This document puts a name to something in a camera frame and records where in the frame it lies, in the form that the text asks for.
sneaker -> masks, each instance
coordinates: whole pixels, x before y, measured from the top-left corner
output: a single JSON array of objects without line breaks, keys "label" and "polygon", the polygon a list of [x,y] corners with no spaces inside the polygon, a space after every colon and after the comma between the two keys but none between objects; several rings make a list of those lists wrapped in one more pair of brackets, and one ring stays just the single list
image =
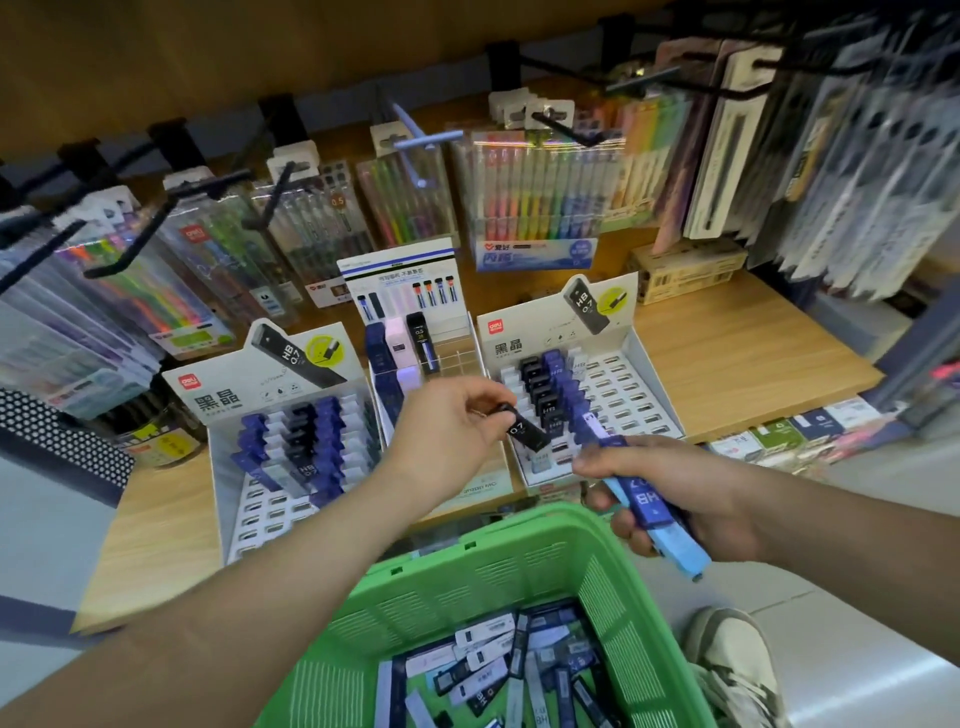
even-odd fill
[{"label": "sneaker", "polygon": [[790,728],[770,647],[746,612],[702,609],[684,655],[721,728]]}]

red logo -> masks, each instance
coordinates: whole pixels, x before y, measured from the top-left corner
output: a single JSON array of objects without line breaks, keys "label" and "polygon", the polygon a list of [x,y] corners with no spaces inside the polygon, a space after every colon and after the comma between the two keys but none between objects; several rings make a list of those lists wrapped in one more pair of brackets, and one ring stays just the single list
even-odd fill
[{"label": "red logo", "polygon": [[197,387],[201,386],[197,375],[180,375],[177,379],[180,380],[180,386],[183,387],[183,389],[197,389]]},{"label": "red logo", "polygon": [[206,230],[199,225],[188,225],[185,228],[180,228],[180,232],[191,243],[205,243],[211,239]]}]

cardboard box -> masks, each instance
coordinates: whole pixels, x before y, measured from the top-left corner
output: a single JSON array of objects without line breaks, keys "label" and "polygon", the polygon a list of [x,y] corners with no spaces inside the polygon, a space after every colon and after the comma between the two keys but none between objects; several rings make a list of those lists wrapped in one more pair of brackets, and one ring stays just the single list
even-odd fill
[{"label": "cardboard box", "polygon": [[653,245],[630,252],[624,272],[640,273],[637,301],[663,301],[730,280],[742,268],[747,252],[727,238],[681,240],[665,253]]},{"label": "cardboard box", "polygon": [[835,440],[844,433],[844,428],[834,420],[826,409],[818,407],[789,418],[790,424],[804,436],[807,446],[814,448]]},{"label": "cardboard box", "polygon": [[[589,299],[592,304],[585,313],[575,302]],[[574,377],[581,381],[591,411],[610,434],[681,438],[680,418],[634,331],[635,308],[636,274],[596,283],[578,274],[560,293],[477,317],[484,366],[494,379],[502,380],[505,368],[515,368],[529,356],[554,349],[564,356],[578,351],[585,368]],[[528,492],[580,480],[570,469],[579,445],[568,425],[551,444],[551,463],[542,471],[534,472],[529,451],[523,452],[513,440],[510,443]]]},{"label": "cardboard box", "polygon": [[751,432],[740,432],[709,443],[708,449],[718,455],[753,463],[763,457],[763,445]]},{"label": "cardboard box", "polygon": [[806,444],[804,436],[785,419],[751,427],[750,432],[763,445],[766,455],[802,448]]}]

store shelf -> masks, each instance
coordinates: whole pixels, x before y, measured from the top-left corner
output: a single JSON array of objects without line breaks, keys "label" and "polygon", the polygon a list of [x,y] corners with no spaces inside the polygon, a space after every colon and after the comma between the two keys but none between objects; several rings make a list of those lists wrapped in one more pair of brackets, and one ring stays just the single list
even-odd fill
[{"label": "store shelf", "polygon": [[[605,236],[590,276],[617,273],[626,252],[647,234]],[[476,274],[468,265],[461,271],[473,314],[557,288],[569,273]],[[352,305],[318,314],[332,312],[356,342],[362,324]],[[640,307],[635,327],[692,442],[844,399],[880,379],[868,362],[746,272],[729,283]],[[447,511],[415,529],[523,497],[516,463],[511,465],[511,496]],[[74,630],[123,623],[207,578],[221,563],[206,455],[171,470],[134,471]]]}]

left hand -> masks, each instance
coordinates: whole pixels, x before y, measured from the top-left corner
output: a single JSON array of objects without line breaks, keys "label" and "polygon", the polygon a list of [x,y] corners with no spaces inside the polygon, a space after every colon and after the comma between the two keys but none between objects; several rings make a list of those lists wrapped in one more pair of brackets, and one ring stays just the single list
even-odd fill
[{"label": "left hand", "polygon": [[514,423],[511,412],[484,417],[516,395],[483,376],[448,376],[424,384],[403,402],[394,439],[379,470],[409,489],[429,513],[456,496]]}]

